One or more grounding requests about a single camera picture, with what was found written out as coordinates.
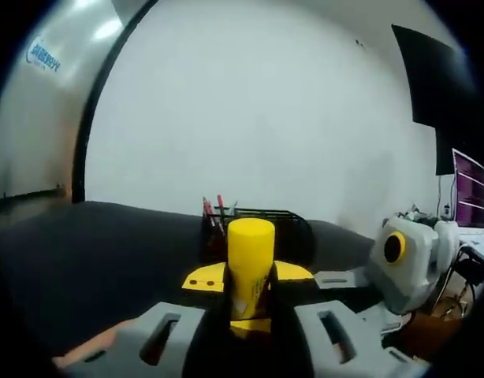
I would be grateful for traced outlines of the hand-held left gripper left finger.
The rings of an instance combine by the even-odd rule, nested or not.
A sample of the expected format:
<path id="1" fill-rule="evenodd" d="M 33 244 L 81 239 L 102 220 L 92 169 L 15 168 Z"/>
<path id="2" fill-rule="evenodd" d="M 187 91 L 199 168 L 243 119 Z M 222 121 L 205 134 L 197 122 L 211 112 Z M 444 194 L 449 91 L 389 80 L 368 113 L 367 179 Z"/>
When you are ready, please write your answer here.
<path id="1" fill-rule="evenodd" d="M 225 262 L 196 269 L 182 285 L 183 305 L 159 302 L 110 329 L 109 339 L 93 351 L 74 350 L 68 376 L 181 377 L 208 309 L 224 298 L 225 271 Z"/>

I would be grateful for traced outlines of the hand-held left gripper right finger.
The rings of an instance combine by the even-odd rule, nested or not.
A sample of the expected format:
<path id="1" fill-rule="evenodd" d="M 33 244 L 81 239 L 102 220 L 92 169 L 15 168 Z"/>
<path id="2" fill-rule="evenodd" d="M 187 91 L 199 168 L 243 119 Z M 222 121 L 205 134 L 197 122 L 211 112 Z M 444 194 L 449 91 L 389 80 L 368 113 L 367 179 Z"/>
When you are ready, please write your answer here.
<path id="1" fill-rule="evenodd" d="M 398 321 L 374 287 L 321 290 L 299 265 L 269 275 L 274 377 L 423 377 L 425 362 L 382 344 Z"/>

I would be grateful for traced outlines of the person's left hand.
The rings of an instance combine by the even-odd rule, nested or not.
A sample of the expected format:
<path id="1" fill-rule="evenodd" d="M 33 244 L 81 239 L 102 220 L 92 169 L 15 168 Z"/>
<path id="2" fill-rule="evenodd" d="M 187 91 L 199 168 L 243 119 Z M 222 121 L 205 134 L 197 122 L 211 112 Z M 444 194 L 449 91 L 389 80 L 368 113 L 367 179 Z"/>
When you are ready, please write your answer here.
<path id="1" fill-rule="evenodd" d="M 100 351 L 107 350 L 113 343 L 118 327 L 114 326 L 89 339 L 85 343 L 75 347 L 67 354 L 52 358 L 53 363 L 59 367 L 64 368 L 74 362 L 84 360 Z"/>

